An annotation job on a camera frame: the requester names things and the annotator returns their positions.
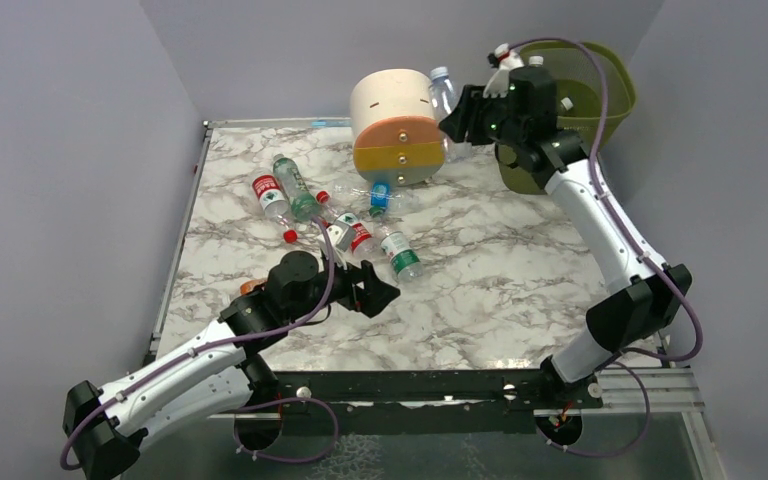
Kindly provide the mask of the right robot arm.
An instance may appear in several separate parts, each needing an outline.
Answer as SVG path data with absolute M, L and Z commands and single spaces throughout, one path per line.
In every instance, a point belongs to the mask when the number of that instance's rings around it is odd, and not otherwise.
M 559 126 L 557 87 L 548 70 L 519 67 L 507 76 L 500 93 L 465 86 L 439 127 L 456 142 L 510 148 L 509 166 L 529 172 L 564 211 L 602 273 L 607 297 L 587 310 L 581 333 L 541 362 L 543 393 L 559 395 L 631 344 L 669 326 L 692 276 L 645 241 L 613 197 L 586 142 Z

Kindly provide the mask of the red label Nongfu bottle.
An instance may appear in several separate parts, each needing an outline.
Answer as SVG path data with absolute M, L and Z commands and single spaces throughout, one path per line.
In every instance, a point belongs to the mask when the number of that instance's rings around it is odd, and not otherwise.
M 343 230 L 338 240 L 342 251 L 359 258 L 371 258 L 376 253 L 378 244 L 356 214 L 334 200 L 327 191 L 318 192 L 315 198 L 322 207 L 325 220 Z

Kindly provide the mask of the blue label clear bottle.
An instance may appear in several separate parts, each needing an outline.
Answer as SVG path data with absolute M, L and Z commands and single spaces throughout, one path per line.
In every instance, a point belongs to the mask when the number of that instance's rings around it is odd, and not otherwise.
M 412 191 L 393 189 L 382 182 L 341 180 L 332 185 L 330 193 L 338 199 L 363 204 L 366 208 L 380 208 L 392 215 L 412 213 L 423 206 Z

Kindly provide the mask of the dark green label bottle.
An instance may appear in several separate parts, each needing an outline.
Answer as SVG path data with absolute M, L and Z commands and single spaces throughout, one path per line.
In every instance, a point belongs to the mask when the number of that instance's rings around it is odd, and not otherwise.
M 528 58 L 528 66 L 532 68 L 539 68 L 543 67 L 545 63 L 545 59 L 541 55 L 533 55 Z

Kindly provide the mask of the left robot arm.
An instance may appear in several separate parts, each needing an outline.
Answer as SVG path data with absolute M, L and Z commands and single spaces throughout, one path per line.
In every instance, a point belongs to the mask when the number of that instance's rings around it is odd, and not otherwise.
M 190 420 L 256 396 L 275 400 L 277 380 L 261 351 L 333 303 L 373 318 L 400 294 L 369 261 L 353 265 L 300 250 L 284 255 L 263 284 L 170 353 L 102 386 L 88 380 L 72 386 L 64 405 L 62 469 L 114 479 Z

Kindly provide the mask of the clear blue tinted bottle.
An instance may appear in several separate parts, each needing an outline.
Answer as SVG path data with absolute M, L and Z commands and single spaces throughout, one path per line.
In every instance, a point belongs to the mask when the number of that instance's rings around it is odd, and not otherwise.
M 448 68 L 439 66 L 430 72 L 429 95 L 435 113 L 435 119 L 440 123 L 452 113 L 457 106 L 459 93 L 452 82 Z M 450 136 L 442 134 L 444 160 L 447 163 L 457 163 L 472 156 L 472 146 L 469 143 L 457 143 Z

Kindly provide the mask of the white label bottle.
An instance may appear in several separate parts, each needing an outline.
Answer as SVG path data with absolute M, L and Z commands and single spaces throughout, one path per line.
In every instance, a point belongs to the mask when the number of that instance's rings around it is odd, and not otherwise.
M 573 108 L 574 108 L 574 103 L 572 102 L 572 100 L 569 97 L 563 97 L 559 101 L 558 109 L 559 109 L 560 112 L 566 113 L 566 112 L 571 111 Z

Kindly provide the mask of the green label Nongfu bottle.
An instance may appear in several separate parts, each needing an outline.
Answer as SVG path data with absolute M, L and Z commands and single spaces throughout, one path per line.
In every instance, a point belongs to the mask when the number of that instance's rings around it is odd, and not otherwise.
M 383 207 L 372 206 L 368 213 L 372 220 L 373 235 L 385 255 L 396 280 L 411 282 L 424 275 L 424 267 L 405 233 L 387 219 Z

